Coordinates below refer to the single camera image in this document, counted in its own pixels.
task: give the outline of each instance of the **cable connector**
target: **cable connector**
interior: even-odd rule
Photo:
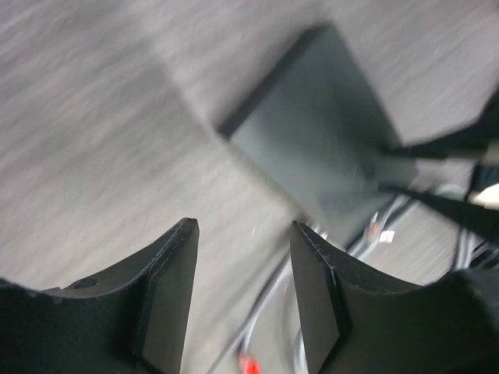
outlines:
[[[237,360],[242,374],[260,374],[260,367],[254,358],[239,353]]]

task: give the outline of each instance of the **wire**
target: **wire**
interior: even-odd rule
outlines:
[[[464,190],[455,185],[442,185],[436,189],[431,189],[431,192],[452,199],[463,199],[463,196],[465,195]],[[417,204],[417,201],[410,200],[406,197],[397,197],[387,209],[381,213],[375,214],[366,228],[364,235],[348,248],[347,253],[361,261],[364,260],[379,244],[381,233],[388,229],[395,228],[398,222],[409,215]],[[315,231],[320,230],[316,225],[313,227],[315,227]],[[470,231],[464,229],[459,230],[455,248],[455,259],[451,266],[451,271],[469,267],[473,258],[473,252],[481,246],[476,245],[476,240],[476,235]],[[233,354],[236,354],[243,374],[257,374],[260,372],[257,362],[248,355],[251,337],[257,324],[258,317],[263,312],[264,307],[271,299],[271,296],[276,292],[278,286],[290,276],[292,276],[291,256],[288,253],[272,272],[271,276],[262,287],[248,316],[237,329],[224,350],[215,359],[207,374],[215,374],[218,366],[228,356]],[[248,366],[249,364],[242,365],[241,357],[249,360],[246,361],[246,363],[249,362],[250,366]],[[298,330],[293,344],[293,370],[295,374],[308,373],[301,329]]]

